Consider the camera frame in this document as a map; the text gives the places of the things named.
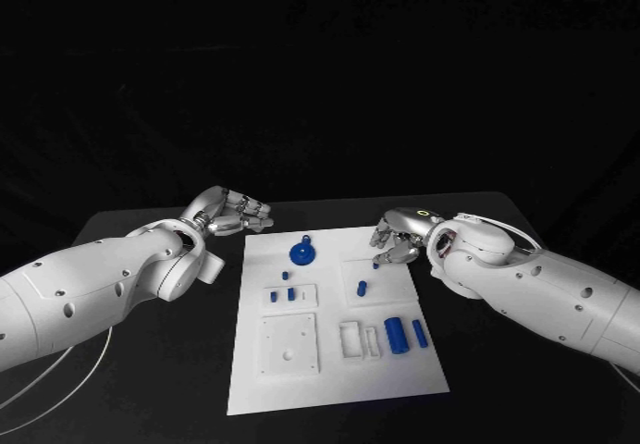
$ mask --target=white platform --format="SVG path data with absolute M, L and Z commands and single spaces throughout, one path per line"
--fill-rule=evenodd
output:
M 381 265 L 378 270 L 371 267 L 371 258 L 381 252 L 378 248 L 369 247 L 372 232 L 374 227 L 365 227 L 247 237 L 229 415 L 450 391 L 407 265 Z M 316 259 L 310 265 L 299 266 L 293 264 L 288 252 L 304 234 L 312 236 Z M 290 272 L 287 281 L 281 278 L 283 271 Z M 352 288 L 350 279 L 371 282 L 363 298 L 356 295 L 358 282 Z M 293 309 L 287 306 L 287 310 L 283 311 L 270 307 L 265 311 L 265 289 L 307 284 L 316 285 L 316 307 Z M 283 374 L 283 368 L 293 368 L 296 356 L 304 356 L 306 360 L 312 359 L 309 355 L 312 347 L 309 342 L 284 345 L 278 342 L 274 347 L 261 337 L 267 336 L 263 317 L 270 320 L 273 316 L 301 314 L 313 314 L 314 317 L 317 366 L 312 369 L 309 365 L 309 372 L 304 375 L 296 372 Z M 411 347 L 410 352 L 402 355 L 391 352 L 384 328 L 384 320 L 394 316 L 402 320 Z M 424 326 L 430 342 L 427 349 L 418 346 L 411 326 L 414 319 L 420 319 Z M 343 358 L 339 326 L 345 322 L 359 323 L 365 351 L 368 350 L 365 329 L 375 327 L 379 359 Z M 300 326 L 281 328 L 278 334 L 287 338 L 288 334 L 300 334 L 299 329 Z M 301 354 L 296 347 L 304 349 Z M 278 367 L 270 375 L 264 375 L 261 367 L 265 359 L 268 362 L 274 359 L 274 364 L 270 364 L 274 368 L 280 364 L 288 367 Z

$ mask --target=table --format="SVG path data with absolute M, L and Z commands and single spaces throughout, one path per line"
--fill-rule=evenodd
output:
M 420 206 L 447 217 L 479 214 L 541 241 L 516 205 L 499 192 L 273 204 L 265 232 L 362 227 L 385 210 Z M 182 208 L 98 213 L 75 244 L 124 236 Z M 424 255 L 410 264 L 420 304 L 451 393 L 226 416 L 241 289 L 242 232 L 209 237 L 225 261 L 216 282 L 196 281 L 175 302 L 141 303 L 114 328 L 90 382 L 41 421 L 3 442 L 627 442 L 640 437 L 640 397 L 598 359 L 541 338 L 489 308 L 457 296 L 430 275 Z M 75 387 L 91 369 L 105 333 L 84 342 L 41 386 L 3 412 L 16 426 Z M 7 396 L 55 357 L 0 376 Z

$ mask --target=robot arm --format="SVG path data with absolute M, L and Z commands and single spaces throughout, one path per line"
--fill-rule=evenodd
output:
M 411 262 L 411 250 L 424 246 L 431 274 L 457 294 L 485 299 L 539 335 L 640 375 L 640 291 L 539 245 L 519 249 L 477 216 L 444 221 L 398 208 L 384 215 L 372 246 L 382 248 L 391 234 L 399 243 L 375 263 Z
M 206 236 L 260 232 L 274 224 L 270 211 L 214 187 L 179 219 L 61 250 L 0 277 L 0 371 L 92 338 L 143 301 L 177 299 L 196 278 L 211 284 L 224 260 L 206 251 Z

